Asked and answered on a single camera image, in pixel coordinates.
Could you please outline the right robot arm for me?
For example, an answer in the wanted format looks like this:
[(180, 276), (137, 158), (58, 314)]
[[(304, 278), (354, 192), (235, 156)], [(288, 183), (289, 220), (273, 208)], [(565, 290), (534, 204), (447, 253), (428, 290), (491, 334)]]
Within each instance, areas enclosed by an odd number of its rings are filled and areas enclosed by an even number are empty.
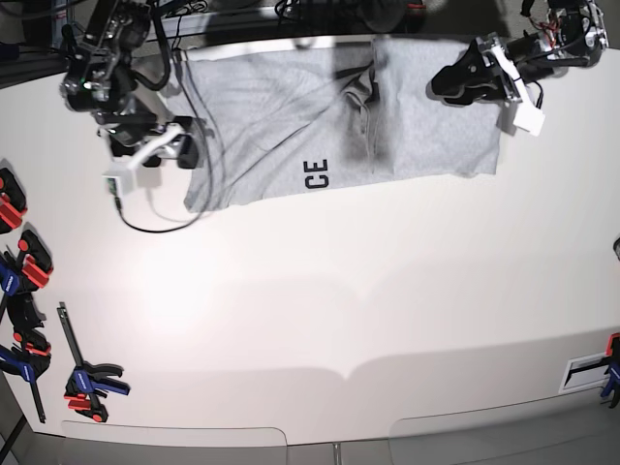
[[(155, 30), (163, 64), (158, 79), (147, 77), (133, 65), (133, 52)], [(76, 42), (64, 30), (70, 63), (60, 85), (67, 107), (90, 114), (98, 135), (106, 141), (114, 162), (135, 156), (147, 143), (178, 128), (180, 134), (154, 148), (140, 162), (157, 168), (173, 159), (191, 170), (199, 161), (196, 125), (191, 116), (168, 110), (160, 92), (171, 77), (171, 50), (157, 1), (99, 1), (82, 38)]]

